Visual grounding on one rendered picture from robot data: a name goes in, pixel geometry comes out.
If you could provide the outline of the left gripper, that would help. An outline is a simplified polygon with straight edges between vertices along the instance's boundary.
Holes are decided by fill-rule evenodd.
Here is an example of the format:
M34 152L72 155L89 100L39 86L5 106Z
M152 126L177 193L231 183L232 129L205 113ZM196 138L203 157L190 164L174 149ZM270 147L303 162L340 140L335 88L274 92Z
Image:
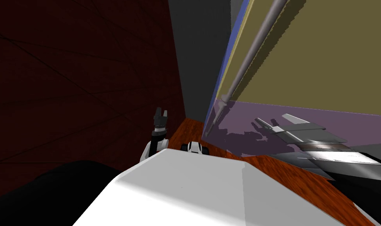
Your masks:
M156 115L154 116L154 128L165 128L167 124L167 110L161 115L161 108L156 109Z

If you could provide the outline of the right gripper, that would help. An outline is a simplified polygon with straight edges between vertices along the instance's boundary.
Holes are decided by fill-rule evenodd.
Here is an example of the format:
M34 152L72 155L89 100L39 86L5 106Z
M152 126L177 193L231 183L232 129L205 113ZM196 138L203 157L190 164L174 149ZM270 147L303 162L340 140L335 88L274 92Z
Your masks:
M274 126L260 118L255 121L264 129L271 130L272 134L278 136L281 140L288 144L310 144L310 143L345 143L345 139L340 138L326 130L326 128L315 123L310 123L301 118L290 114L283 114L283 118L287 119L293 125Z

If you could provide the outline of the purple fridge door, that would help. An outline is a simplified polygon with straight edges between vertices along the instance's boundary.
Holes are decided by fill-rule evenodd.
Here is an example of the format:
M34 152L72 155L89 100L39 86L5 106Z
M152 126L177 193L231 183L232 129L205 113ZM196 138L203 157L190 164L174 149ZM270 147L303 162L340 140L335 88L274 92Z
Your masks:
M281 139L263 130L255 122L275 119L281 125L290 114L321 125L345 139L347 146L381 159L381 116L319 109L296 108L247 102L229 102L218 122L204 141L239 157L273 155L297 151Z

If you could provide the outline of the blue-sided fridge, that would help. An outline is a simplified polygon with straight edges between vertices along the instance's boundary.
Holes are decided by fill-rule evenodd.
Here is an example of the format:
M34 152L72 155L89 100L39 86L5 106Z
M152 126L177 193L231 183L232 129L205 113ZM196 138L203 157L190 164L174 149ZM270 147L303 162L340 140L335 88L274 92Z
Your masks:
M242 61L259 31L261 23L270 9L272 1L273 0L244 0L238 10L231 11L232 33L219 73L218 86L213 94L214 99L210 106L209 118L206 120L207 124L204 130L208 129L214 119L214 114L218 110L218 101L221 100L223 95L228 93Z

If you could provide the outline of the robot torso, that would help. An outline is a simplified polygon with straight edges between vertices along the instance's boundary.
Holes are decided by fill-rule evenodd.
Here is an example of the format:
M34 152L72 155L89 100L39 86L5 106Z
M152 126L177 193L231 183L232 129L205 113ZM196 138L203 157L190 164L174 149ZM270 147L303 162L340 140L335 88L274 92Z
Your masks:
M73 226L344 226L250 163L164 149L117 175Z

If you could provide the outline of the olive fridge door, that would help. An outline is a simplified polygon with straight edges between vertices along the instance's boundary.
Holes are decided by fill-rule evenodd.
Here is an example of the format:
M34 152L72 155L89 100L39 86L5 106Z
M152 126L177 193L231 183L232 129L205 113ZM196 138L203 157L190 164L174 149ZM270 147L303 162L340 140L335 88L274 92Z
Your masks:
M381 0L287 0L231 100L381 115Z

